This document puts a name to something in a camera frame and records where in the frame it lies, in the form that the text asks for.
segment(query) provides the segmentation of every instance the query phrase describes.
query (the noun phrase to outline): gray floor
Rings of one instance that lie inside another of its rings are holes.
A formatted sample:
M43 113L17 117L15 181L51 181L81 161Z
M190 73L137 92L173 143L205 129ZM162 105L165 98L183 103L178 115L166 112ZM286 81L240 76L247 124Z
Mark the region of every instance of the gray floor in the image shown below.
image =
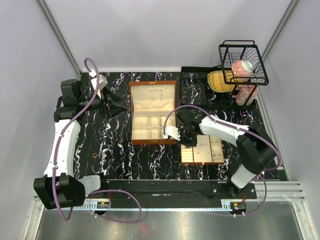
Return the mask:
M250 202L249 211L258 206ZM108 217L134 220L136 212L109 212ZM209 212L144 212L137 224L119 224L74 211L63 221L56 210L45 210L37 240L302 240L288 202L267 202L247 217L214 216Z

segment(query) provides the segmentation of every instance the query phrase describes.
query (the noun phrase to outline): black marble surface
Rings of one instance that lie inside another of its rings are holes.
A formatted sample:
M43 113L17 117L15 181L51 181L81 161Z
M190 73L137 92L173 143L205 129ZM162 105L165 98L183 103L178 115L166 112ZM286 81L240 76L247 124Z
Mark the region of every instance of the black marble surface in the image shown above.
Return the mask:
M98 111L85 114L74 155L74 175L82 178L87 174L103 173L105 179L124 180L227 180L241 165L238 150L223 141L224 164L185 165L180 164L178 145L133 145L131 96L129 82L134 81L177 81L180 89L180 72L111 72L102 73L108 86L123 97L123 105L128 108L113 119L107 119ZM81 76L81 88L92 96L90 77ZM191 94L192 102L197 102L201 92L189 84L182 92L177 91L177 105L185 98L184 92ZM259 107L252 110L211 110L220 119L242 125L263 124ZM266 172L268 180L279 180L277 170Z

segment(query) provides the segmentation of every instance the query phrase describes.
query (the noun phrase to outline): open jewelry box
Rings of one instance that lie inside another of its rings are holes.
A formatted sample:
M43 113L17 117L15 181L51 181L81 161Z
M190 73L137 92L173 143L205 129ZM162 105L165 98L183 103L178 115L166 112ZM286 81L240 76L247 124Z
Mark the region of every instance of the open jewelry box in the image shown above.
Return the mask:
M129 83L132 102L132 144L175 144L164 139L164 124L176 107L176 81L138 81ZM176 114L168 119L167 126L176 126Z

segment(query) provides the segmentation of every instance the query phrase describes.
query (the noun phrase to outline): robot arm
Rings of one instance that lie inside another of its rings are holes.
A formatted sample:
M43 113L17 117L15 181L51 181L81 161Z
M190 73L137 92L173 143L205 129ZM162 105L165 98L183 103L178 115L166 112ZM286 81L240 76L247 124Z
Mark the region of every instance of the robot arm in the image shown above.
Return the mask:
M109 118L127 111L127 108L121 105L122 98L107 88L107 79L101 74L99 79L97 96L88 111L100 110L103 116ZM97 78L93 78L91 82L96 90ZM57 101L56 111L53 115L56 123L51 157L43 177L36 178L33 183L34 190L47 209L57 208L52 192L52 177L58 138L61 136L62 129L89 103L89 96L82 94L80 82L77 79L61 82L61 92L62 96ZM57 152L55 189L61 208L81 206L86 196L101 187L99 175L89 175L81 179L74 178L74 154L83 117L84 114L69 125L61 138Z
M237 129L245 129L258 134L272 145L273 142L262 125L253 126L239 125L226 122L211 115L214 120L204 114L194 114L191 110L184 108L177 114L182 127L167 126L164 138L175 138L187 148L197 146L197 135L212 135L225 140L238 148L242 161L241 166L231 177L230 184L236 192L243 189L256 175L259 175L264 168L275 158L275 152L259 139ZM221 124L228 123L237 129Z

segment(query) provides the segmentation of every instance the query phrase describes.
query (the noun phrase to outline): yellow woven object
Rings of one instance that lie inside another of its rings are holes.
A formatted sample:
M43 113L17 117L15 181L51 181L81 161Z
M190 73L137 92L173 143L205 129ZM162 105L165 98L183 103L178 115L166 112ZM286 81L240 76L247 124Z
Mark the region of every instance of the yellow woven object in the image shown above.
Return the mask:
M217 93L228 93L228 92L231 92L235 87L234 84L230 84L230 85L225 84L224 74L221 70L212 71L207 76L208 76L208 84L210 88ZM229 82L234 75L231 70L227 70L225 71L225 76L226 76L227 82ZM240 79L232 80L232 81L243 82Z

